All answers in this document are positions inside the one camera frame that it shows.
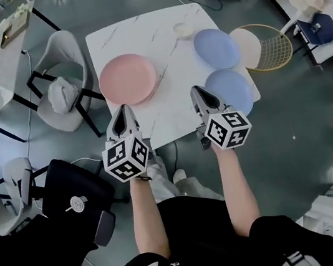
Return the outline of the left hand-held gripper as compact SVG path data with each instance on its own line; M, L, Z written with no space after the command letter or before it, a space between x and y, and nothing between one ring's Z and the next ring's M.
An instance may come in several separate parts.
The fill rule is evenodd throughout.
M144 177L150 148L143 141L140 126L130 106L123 104L116 110L106 133L102 159L107 174L123 183Z

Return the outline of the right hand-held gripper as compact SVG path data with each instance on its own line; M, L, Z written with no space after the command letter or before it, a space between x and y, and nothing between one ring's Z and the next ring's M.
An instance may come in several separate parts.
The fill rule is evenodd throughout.
M228 150L245 144L252 124L242 111L227 106L222 97L202 86L192 86L190 95L195 112L202 115L203 122L196 132L204 150L210 145Z

